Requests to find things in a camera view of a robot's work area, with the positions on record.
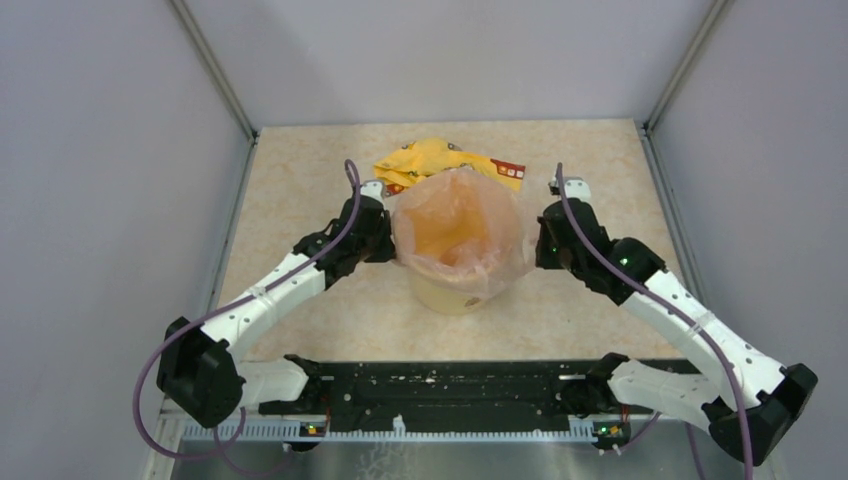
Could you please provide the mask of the translucent pink plastic bag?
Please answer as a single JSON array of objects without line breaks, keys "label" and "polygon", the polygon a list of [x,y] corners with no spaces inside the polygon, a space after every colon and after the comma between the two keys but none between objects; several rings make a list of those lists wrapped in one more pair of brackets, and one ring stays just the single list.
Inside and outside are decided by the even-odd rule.
[{"label": "translucent pink plastic bag", "polygon": [[449,169],[401,193],[391,220],[397,261],[440,288],[489,299],[534,268],[528,205],[473,170]]}]

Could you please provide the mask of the yellow trash bin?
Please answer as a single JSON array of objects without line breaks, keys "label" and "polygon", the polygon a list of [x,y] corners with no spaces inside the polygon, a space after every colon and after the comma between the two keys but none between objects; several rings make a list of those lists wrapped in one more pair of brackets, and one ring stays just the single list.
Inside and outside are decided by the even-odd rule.
[{"label": "yellow trash bin", "polygon": [[407,275],[413,296],[425,307],[443,315],[469,314],[499,295],[485,276]]}]

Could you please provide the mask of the yellow printed wrapper bag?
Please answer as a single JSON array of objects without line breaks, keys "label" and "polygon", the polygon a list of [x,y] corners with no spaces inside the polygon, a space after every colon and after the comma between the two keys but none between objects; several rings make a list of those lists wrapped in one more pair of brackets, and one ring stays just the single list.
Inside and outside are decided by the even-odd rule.
[{"label": "yellow printed wrapper bag", "polygon": [[443,171],[468,168],[518,192],[526,175],[526,166],[462,150],[438,137],[402,145],[373,166],[377,180],[389,195],[408,190]]}]

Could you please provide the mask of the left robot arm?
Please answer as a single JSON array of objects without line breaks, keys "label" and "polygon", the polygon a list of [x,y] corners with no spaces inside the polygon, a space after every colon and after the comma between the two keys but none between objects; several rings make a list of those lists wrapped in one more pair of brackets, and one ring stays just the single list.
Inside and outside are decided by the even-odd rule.
[{"label": "left robot arm", "polygon": [[198,326],[184,319],[166,331],[157,387],[205,428],[241,408],[282,401],[297,413],[319,404],[320,386],[303,361],[246,360],[265,333],[300,304],[351,275],[362,263],[395,256],[390,214],[373,182],[348,199],[338,218],[302,238],[264,278]]}]

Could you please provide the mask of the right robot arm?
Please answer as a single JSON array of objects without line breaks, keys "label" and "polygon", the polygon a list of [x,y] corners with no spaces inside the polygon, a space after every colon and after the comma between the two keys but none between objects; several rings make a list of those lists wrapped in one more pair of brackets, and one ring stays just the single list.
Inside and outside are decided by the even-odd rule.
[{"label": "right robot arm", "polygon": [[757,350],[701,304],[641,241],[608,237],[585,201],[538,216],[536,265],[566,270],[592,292],[644,321],[696,368],[666,371],[609,353],[585,376],[593,409],[646,407],[709,434],[734,459],[760,466],[801,416],[817,375]]}]

